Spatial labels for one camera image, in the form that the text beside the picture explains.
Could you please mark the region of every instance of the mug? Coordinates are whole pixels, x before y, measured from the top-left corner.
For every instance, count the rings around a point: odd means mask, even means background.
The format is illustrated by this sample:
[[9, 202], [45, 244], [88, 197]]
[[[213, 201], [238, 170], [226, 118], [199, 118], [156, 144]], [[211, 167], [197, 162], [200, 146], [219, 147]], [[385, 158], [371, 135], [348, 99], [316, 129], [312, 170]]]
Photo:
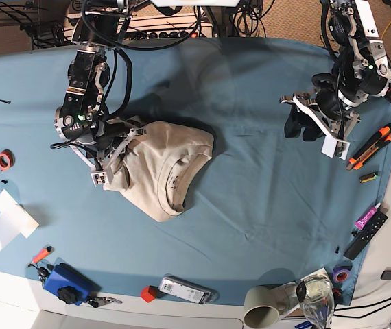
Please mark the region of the mug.
[[251, 288], [244, 300], [244, 324], [252, 329], [262, 329], [276, 323], [278, 319], [278, 304], [274, 294], [263, 286]]

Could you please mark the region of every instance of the small red cube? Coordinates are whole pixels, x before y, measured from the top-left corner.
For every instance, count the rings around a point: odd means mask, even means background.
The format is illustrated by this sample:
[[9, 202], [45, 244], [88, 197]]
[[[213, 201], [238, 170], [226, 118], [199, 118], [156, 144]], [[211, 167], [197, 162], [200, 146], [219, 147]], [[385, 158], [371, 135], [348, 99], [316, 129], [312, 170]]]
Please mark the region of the small red cube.
[[141, 297], [147, 303], [150, 303], [152, 300], [156, 299], [156, 289], [153, 286], [146, 286], [142, 289]]

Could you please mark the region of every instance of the blue tablecloth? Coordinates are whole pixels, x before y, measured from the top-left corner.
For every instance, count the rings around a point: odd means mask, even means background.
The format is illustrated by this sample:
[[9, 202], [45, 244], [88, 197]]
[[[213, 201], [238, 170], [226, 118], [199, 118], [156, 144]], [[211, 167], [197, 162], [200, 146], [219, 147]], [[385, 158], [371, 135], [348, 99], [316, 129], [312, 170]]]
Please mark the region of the blue tablecloth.
[[[59, 141], [54, 112], [63, 102], [75, 49], [0, 57], [0, 151], [16, 164], [0, 172], [8, 192], [40, 223], [0, 252], [0, 271], [37, 279], [27, 264], [46, 244], [102, 291], [139, 295], [172, 274], [216, 289], [217, 303], [241, 305], [258, 284], [283, 284], [344, 260], [354, 222], [384, 195], [391, 145], [358, 172], [320, 153], [314, 143], [286, 139], [289, 106], [281, 95], [310, 90], [328, 72], [325, 50], [290, 40], [188, 40], [164, 51], [128, 51], [134, 79], [127, 115], [140, 114], [206, 129], [213, 159], [192, 182], [187, 211], [157, 223], [119, 193], [94, 188], [88, 167]], [[125, 67], [108, 99], [123, 98]], [[350, 154], [391, 122], [391, 105], [371, 98]], [[379, 170], [367, 184], [359, 176]], [[1, 180], [8, 180], [6, 185]], [[363, 256], [344, 284], [349, 302]]]

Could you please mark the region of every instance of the black remote control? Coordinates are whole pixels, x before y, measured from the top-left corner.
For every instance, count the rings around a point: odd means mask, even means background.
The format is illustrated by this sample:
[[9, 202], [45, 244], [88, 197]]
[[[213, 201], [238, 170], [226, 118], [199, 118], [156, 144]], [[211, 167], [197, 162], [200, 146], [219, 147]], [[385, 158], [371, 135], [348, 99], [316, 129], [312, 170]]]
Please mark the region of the black remote control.
[[344, 256], [348, 259], [354, 260], [360, 252], [367, 246], [369, 241], [376, 235], [382, 225], [388, 219], [388, 216], [380, 211], [377, 211], [374, 216], [371, 217], [368, 223], [362, 231], [355, 237], [345, 251]]

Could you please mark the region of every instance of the red tape roll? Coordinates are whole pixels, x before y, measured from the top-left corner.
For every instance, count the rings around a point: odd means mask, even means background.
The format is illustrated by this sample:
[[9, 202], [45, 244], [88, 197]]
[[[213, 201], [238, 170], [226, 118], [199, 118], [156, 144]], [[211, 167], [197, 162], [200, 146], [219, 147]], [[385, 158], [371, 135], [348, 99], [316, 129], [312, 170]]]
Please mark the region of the red tape roll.
[[14, 165], [12, 153], [9, 149], [0, 153], [0, 170], [6, 171]]

